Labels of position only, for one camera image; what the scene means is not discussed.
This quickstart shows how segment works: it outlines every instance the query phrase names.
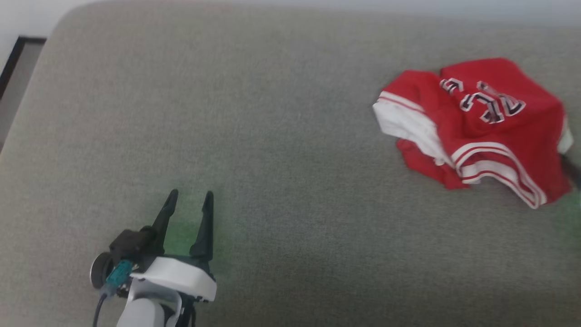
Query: jersey number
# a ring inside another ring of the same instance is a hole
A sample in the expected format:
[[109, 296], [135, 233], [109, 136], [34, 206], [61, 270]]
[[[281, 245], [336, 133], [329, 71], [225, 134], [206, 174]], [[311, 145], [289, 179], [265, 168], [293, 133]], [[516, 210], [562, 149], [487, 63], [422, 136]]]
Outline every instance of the jersey number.
[[[452, 94], [455, 90], [463, 91], [463, 83], [457, 79], [444, 79], [440, 82], [440, 86], [446, 90], [449, 94]], [[490, 85], [483, 81], [479, 81], [476, 84], [478, 90], [482, 92], [477, 92], [473, 94], [468, 94], [460, 101], [460, 109], [465, 112], [470, 111], [474, 105], [474, 101], [478, 101], [481, 104], [486, 105], [486, 112], [480, 117], [483, 121], [489, 124], [496, 124], [504, 121], [504, 115], [514, 116], [524, 109], [526, 103], [517, 100], [510, 95], [497, 92]], [[500, 110], [500, 105], [504, 108], [504, 113]]]

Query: white wall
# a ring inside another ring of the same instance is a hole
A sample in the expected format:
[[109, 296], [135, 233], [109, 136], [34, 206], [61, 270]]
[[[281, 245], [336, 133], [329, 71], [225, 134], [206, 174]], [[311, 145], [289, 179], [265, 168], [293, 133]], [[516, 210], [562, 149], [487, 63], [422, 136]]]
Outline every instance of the white wall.
[[[48, 36], [58, 20], [84, 3], [101, 0], [0, 0], [0, 67], [18, 35]], [[230, 0], [381, 10], [541, 25], [581, 26], [581, 0]]]

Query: couch cushion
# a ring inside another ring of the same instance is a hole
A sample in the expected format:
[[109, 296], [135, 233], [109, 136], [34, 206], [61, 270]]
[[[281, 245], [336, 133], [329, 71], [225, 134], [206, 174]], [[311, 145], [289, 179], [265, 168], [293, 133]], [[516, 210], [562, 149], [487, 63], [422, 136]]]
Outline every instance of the couch cushion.
[[0, 155], [0, 317], [90, 324], [92, 260], [178, 188], [168, 253], [187, 253], [215, 194], [218, 294], [199, 326], [578, 325], [578, 195], [531, 210], [493, 180], [447, 191], [405, 167], [371, 105], [405, 69], [505, 56], [579, 137], [580, 36], [268, 6], [77, 9]]

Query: black cable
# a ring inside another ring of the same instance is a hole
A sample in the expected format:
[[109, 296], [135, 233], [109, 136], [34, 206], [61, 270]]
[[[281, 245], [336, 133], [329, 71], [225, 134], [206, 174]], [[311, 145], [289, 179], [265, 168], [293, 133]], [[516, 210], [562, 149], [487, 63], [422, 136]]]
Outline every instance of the black cable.
[[192, 306], [192, 327], [196, 327], [196, 307]]
[[97, 320], [99, 320], [99, 312], [101, 311], [101, 307], [103, 306], [103, 302], [107, 298], [107, 294], [101, 295], [99, 302], [97, 302], [97, 309], [95, 309], [95, 316], [93, 317], [93, 327], [97, 327]]

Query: basketball jersey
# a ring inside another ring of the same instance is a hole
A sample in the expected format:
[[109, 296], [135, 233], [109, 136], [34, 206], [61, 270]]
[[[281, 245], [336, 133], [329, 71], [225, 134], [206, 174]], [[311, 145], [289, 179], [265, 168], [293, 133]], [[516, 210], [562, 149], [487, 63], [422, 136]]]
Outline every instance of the basketball jersey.
[[408, 167], [449, 189], [490, 176], [537, 208], [570, 188], [559, 156], [573, 141], [563, 106], [506, 59], [440, 76], [406, 71], [373, 107], [382, 131], [401, 138]]

